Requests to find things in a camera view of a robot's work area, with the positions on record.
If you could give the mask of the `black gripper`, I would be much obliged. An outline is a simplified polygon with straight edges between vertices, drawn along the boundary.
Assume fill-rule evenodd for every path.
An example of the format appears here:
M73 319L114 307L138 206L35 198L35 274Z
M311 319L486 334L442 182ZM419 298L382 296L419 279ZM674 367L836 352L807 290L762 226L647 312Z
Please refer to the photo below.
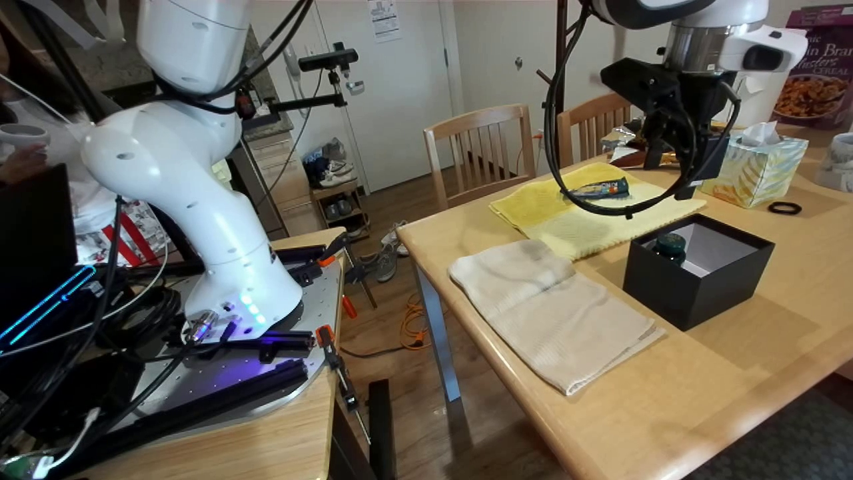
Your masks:
M715 115L734 100L734 75L686 75L667 63L618 58L599 72L603 82L646 115L646 170L660 167L667 146L676 154L676 200L694 198Z

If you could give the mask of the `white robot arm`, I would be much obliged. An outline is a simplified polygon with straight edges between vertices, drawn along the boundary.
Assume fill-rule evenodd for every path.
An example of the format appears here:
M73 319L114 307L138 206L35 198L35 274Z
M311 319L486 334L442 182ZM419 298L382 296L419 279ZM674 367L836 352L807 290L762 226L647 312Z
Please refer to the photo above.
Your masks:
M197 252L203 274L182 296L186 344L258 338L305 304L250 200L214 172L242 136L237 90L270 63L242 60L253 2L138 0L135 48L159 94L83 140L103 186L162 211Z

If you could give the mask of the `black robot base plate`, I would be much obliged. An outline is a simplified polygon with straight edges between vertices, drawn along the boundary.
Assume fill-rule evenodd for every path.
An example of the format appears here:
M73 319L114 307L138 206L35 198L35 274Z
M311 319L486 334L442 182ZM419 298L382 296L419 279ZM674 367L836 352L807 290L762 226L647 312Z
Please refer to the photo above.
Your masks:
M118 412L99 422L83 446L49 471L49 480L294 398L310 380L311 350L310 331L291 331L225 344L211 358L189 354L159 383L150 380L150 394L135 392Z

